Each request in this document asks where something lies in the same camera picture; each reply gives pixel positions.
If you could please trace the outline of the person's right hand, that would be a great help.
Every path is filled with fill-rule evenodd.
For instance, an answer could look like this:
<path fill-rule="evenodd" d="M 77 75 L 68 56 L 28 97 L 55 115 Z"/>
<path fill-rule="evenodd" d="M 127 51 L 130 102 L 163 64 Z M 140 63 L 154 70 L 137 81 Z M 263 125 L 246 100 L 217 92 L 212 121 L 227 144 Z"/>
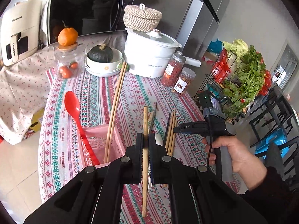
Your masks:
<path fill-rule="evenodd" d="M 228 148 L 233 172 L 240 175 L 248 190 L 251 191 L 263 183 L 267 175 L 266 167 L 241 141 L 235 136 L 220 136 L 212 143 L 213 148 L 222 146 Z"/>

